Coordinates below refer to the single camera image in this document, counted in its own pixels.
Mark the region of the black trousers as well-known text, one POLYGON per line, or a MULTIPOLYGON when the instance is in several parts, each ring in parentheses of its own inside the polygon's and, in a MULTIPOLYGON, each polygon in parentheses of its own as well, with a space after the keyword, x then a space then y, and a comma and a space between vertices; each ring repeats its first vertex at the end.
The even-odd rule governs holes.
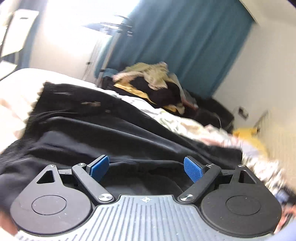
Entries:
POLYGON ((1 210, 48 165, 69 169, 107 155, 100 184, 112 195, 179 196, 190 185, 184 157, 234 169, 238 149, 177 135, 131 104, 70 84, 45 83, 24 135, 1 154, 1 210))

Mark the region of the black clothes pile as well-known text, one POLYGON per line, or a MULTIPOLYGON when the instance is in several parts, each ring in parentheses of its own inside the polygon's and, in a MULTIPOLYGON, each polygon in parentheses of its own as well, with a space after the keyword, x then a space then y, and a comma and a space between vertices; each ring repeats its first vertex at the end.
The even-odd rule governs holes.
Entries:
POLYGON ((102 79, 102 88, 113 90, 120 95, 138 97, 148 102, 154 108, 162 108, 177 116, 189 116, 197 111, 194 103, 181 100, 179 87, 169 82, 168 88, 153 90, 142 77, 136 77, 131 83, 114 82, 111 77, 102 79))

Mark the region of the yellow plush toy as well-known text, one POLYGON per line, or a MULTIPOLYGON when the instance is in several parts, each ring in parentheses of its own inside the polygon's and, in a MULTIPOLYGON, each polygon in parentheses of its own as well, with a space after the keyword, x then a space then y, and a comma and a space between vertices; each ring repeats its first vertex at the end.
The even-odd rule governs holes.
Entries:
POLYGON ((258 128, 237 128, 232 134, 240 140, 246 141, 261 153, 266 154, 266 146, 257 137, 258 128))

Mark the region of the pastel pink bed sheet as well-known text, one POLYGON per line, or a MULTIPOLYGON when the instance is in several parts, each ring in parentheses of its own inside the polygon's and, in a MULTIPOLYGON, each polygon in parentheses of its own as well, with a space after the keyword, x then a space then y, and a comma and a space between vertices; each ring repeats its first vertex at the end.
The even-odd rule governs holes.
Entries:
MULTIPOLYGON (((242 153, 240 164, 246 164, 273 194, 279 195, 285 191, 290 196, 290 203, 295 204, 295 189, 285 180, 278 162, 261 156, 258 150, 247 142, 236 137, 227 137, 217 128, 204 127, 194 120, 155 109, 140 98, 120 95, 115 91, 97 88, 94 84, 47 70, 21 69, 1 81, 1 154, 24 135, 45 83, 70 84, 109 94, 131 104, 177 135, 208 146, 238 149, 242 153)), ((11 219, 10 210, 1 210, 1 229, 9 235, 18 232, 11 219)))

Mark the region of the teal curtain right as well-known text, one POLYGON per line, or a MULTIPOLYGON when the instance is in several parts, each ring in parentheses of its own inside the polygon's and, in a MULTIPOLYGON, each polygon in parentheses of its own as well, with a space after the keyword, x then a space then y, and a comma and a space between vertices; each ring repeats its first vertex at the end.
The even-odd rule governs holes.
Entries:
POLYGON ((232 67, 254 22, 240 1, 140 1, 108 67, 165 62, 182 87, 210 97, 232 67))

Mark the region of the garment steamer stand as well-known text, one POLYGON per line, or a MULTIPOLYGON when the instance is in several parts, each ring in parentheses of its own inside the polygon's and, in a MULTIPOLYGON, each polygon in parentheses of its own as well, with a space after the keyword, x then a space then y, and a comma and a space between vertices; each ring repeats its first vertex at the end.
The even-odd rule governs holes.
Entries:
POLYGON ((104 21, 86 25, 86 28, 98 32, 90 60, 86 63, 83 81, 91 82, 97 86, 106 72, 115 46, 121 35, 133 35, 134 21, 126 16, 109 16, 104 21))

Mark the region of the wall power socket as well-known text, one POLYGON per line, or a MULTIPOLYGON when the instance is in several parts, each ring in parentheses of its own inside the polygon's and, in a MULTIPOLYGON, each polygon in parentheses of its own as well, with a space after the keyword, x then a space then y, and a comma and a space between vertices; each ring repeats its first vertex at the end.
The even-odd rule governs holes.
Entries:
POLYGON ((248 117, 249 117, 249 113, 248 113, 248 111, 245 109, 245 108, 243 108, 243 107, 239 107, 239 109, 238 109, 238 114, 239 114, 239 116, 241 116, 244 120, 247 120, 248 119, 248 117))

